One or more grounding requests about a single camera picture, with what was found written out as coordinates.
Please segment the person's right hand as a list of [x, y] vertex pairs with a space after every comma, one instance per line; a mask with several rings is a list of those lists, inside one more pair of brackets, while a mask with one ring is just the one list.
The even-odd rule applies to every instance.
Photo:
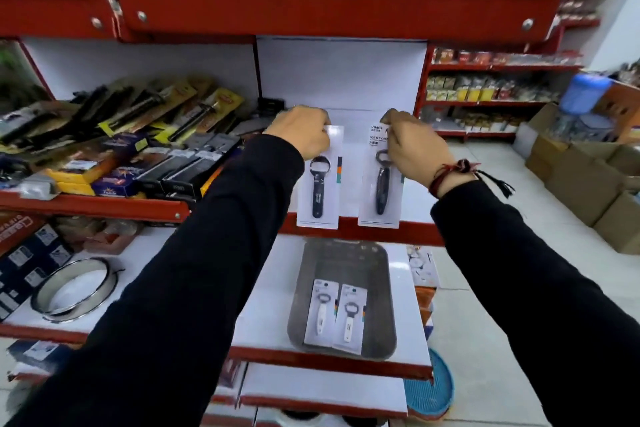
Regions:
[[388, 134], [388, 157], [406, 178], [429, 187], [445, 166], [456, 163], [447, 143], [415, 118], [412, 134]]

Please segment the dark bottle opener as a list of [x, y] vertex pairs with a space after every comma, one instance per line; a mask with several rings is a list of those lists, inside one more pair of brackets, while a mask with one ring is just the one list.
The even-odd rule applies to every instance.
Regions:
[[358, 226], [398, 229], [401, 221], [404, 177], [388, 155], [389, 126], [369, 127], [359, 194]]
[[299, 227], [336, 230], [339, 228], [340, 182], [344, 127], [329, 125], [326, 151], [305, 163], [298, 182], [296, 224]]

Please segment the person's left forearm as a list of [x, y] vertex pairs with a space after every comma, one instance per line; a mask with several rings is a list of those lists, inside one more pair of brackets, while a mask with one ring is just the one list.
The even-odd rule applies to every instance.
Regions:
[[199, 427], [304, 169], [252, 139], [6, 427]]

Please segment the person's right forearm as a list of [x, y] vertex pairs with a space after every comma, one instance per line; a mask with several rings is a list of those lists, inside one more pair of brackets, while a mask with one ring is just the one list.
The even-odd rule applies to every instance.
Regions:
[[480, 181], [431, 210], [553, 427], [640, 427], [640, 323]]

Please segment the rows of jars and packets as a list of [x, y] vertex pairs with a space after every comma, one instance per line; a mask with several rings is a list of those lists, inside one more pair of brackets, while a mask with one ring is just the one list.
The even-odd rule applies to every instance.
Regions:
[[559, 84], [583, 68], [573, 51], [531, 53], [428, 47], [413, 114], [452, 137], [515, 135]]

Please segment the black boxed kitchen tool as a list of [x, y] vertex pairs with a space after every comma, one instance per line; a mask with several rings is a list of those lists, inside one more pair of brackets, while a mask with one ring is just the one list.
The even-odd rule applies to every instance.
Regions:
[[160, 180], [166, 196], [177, 194], [201, 199], [202, 187], [236, 153], [241, 138], [216, 133], [195, 149], [195, 153], [183, 158], [183, 163]]
[[206, 144], [213, 137], [215, 137], [214, 133], [194, 134], [185, 142], [186, 148], [167, 148], [167, 153], [162, 155], [155, 151], [151, 152], [151, 148], [140, 153], [139, 157], [153, 155], [162, 156], [163, 159], [136, 177], [135, 182], [139, 191], [153, 199], [160, 199], [174, 193], [187, 196], [189, 192], [186, 186], [171, 183], [171, 180], [200, 159], [196, 154], [205, 150]]

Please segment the white cardboard box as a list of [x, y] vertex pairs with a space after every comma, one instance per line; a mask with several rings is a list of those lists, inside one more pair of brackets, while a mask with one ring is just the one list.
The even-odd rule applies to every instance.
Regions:
[[555, 122], [558, 111], [556, 103], [547, 103], [529, 121], [522, 123], [516, 131], [513, 151], [524, 160], [531, 155], [537, 138]]

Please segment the white packaged kitchen gadget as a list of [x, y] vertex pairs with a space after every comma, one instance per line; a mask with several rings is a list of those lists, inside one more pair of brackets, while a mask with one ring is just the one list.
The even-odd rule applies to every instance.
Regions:
[[428, 246], [406, 245], [414, 286], [437, 289], [440, 278], [433, 251]]

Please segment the grey metal tray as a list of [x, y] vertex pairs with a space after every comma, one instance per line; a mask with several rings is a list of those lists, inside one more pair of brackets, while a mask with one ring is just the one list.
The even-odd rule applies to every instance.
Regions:
[[[310, 296], [316, 278], [367, 289], [364, 342], [360, 356], [332, 347], [303, 343]], [[397, 347], [390, 266], [385, 248], [374, 242], [341, 239], [307, 239], [287, 324], [292, 345], [305, 352], [361, 358], [381, 362], [388, 360]]]

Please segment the small brown cardboard box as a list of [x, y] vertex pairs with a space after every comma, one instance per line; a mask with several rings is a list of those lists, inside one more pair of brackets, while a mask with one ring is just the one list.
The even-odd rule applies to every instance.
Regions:
[[543, 183], [546, 183], [560, 156], [568, 148], [569, 144], [566, 142], [550, 139], [546, 135], [539, 135], [525, 161], [525, 167]]

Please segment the stack of orange boxes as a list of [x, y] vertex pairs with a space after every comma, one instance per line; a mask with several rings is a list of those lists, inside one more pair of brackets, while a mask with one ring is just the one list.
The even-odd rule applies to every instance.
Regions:
[[434, 310], [434, 297], [437, 288], [428, 286], [415, 286], [414, 289], [419, 305], [423, 331], [425, 334], [425, 338], [428, 341], [434, 331], [432, 315]]

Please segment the blue water bottle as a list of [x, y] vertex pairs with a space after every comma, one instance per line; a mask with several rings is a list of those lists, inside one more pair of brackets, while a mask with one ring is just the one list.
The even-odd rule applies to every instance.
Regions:
[[559, 101], [559, 111], [573, 116], [590, 113], [613, 83], [609, 77], [603, 75], [574, 75]]

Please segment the pile of packaged knives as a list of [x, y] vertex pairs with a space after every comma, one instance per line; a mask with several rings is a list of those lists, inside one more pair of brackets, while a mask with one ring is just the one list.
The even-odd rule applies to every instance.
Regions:
[[0, 101], [0, 153], [42, 153], [125, 133], [180, 146], [212, 132], [245, 101], [207, 75], [121, 78], [69, 100], [42, 99], [11, 111]]

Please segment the white bottle opener on card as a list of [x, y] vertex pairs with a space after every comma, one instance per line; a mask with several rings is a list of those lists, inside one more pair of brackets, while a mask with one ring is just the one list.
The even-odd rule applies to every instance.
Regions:
[[304, 344], [325, 348], [332, 346], [338, 298], [339, 284], [337, 282], [320, 278], [314, 280], [308, 307]]
[[333, 327], [333, 349], [356, 356], [362, 354], [366, 306], [366, 288], [341, 285]]

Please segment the clear wrapped packets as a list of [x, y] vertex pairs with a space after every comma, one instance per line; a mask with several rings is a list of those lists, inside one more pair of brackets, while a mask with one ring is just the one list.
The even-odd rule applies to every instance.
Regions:
[[58, 216], [53, 225], [74, 252], [98, 255], [121, 254], [144, 229], [138, 221], [88, 216]]

